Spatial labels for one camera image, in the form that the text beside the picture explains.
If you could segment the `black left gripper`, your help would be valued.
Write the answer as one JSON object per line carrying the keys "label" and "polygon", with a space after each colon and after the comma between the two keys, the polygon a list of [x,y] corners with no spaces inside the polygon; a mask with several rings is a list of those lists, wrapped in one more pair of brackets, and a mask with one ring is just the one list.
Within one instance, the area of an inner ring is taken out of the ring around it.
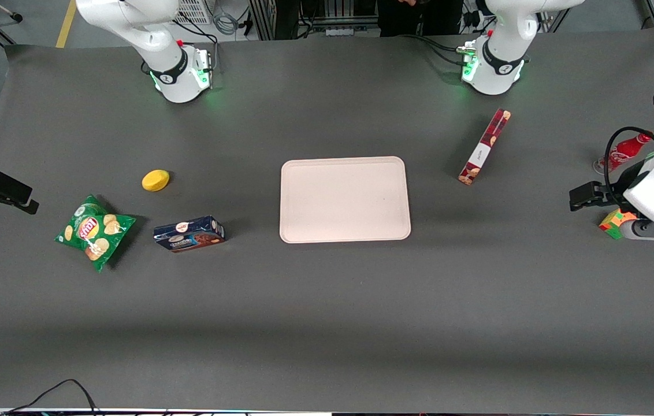
{"label": "black left gripper", "polygon": [[589,206],[619,206],[631,207],[631,203],[625,198],[625,191],[628,183],[618,181],[616,183],[602,183],[594,181],[575,187],[570,190],[571,210],[582,210]]}

